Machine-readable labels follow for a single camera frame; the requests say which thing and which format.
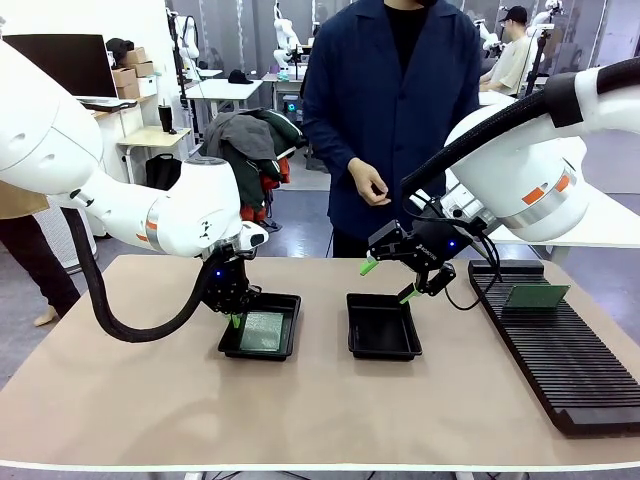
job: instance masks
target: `black pants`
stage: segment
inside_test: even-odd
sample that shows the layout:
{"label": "black pants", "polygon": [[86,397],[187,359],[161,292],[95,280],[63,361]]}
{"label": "black pants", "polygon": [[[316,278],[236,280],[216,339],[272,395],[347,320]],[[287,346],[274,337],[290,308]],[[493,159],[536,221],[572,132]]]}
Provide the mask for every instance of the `black pants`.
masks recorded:
{"label": "black pants", "polygon": [[366,258],[369,242],[333,229],[333,258]]}
{"label": "black pants", "polygon": [[0,220],[0,241],[40,287],[49,305],[63,317],[80,294],[49,248],[36,219],[28,215]]}

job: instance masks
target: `man's right hand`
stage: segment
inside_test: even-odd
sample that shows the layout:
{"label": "man's right hand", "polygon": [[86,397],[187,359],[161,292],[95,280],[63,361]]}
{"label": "man's right hand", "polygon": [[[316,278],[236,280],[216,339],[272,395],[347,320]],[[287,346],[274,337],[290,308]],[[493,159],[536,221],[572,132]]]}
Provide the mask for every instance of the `man's right hand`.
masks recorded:
{"label": "man's right hand", "polygon": [[391,203],[391,200],[387,198],[389,189],[375,168],[359,158],[352,158],[349,161],[348,169],[356,182],[358,193],[365,202],[372,207],[381,207]]}

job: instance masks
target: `orange stripe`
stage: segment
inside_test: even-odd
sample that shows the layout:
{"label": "orange stripe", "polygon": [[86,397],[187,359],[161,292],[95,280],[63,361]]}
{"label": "orange stripe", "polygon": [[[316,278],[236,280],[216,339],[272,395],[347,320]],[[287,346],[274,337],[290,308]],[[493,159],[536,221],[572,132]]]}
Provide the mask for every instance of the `orange stripe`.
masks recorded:
{"label": "orange stripe", "polygon": [[540,200],[543,196],[544,192],[542,191],[542,189],[540,187],[536,187],[531,192],[529,192],[528,195],[522,197],[522,200],[524,200],[524,203],[526,203],[527,205],[531,205],[532,203]]}
{"label": "orange stripe", "polygon": [[569,186],[569,177],[566,175],[563,175],[560,181],[558,182],[558,185],[556,185],[556,190],[561,192],[568,186]]}

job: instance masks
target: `black slotted rack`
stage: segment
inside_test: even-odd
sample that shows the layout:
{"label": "black slotted rack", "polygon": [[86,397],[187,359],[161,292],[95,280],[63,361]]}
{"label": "black slotted rack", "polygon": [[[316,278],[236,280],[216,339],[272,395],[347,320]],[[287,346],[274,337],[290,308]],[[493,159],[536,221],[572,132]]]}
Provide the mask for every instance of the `black slotted rack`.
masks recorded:
{"label": "black slotted rack", "polygon": [[[562,301],[549,311],[504,310],[514,285],[546,284],[538,261],[502,261],[482,304],[553,424],[568,436],[640,433],[640,385]],[[469,262],[480,294],[493,278],[484,261]]]}

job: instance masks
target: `black tray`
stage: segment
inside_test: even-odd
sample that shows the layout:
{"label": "black tray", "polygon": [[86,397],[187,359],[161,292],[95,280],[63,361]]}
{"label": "black tray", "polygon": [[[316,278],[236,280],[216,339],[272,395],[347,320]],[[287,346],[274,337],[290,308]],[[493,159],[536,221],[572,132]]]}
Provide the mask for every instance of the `black tray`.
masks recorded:
{"label": "black tray", "polygon": [[[564,300],[538,311],[504,308],[514,285],[548,285],[538,261],[501,262],[482,304],[553,424],[567,436],[640,433],[640,385]],[[480,293],[493,278],[484,261],[469,262]]]}
{"label": "black tray", "polygon": [[347,295],[349,350],[356,358],[410,361],[422,355],[409,304],[396,295]]}
{"label": "black tray", "polygon": [[240,342],[244,334],[246,319],[242,319],[240,326],[234,328],[233,322],[225,330],[218,351],[232,358],[249,358],[253,360],[274,360],[283,362],[293,353],[293,341],[300,311],[300,297],[297,295],[281,295],[275,293],[261,293],[254,301],[252,311],[283,313],[282,331],[280,333],[280,348],[276,352],[252,352],[240,350]]}

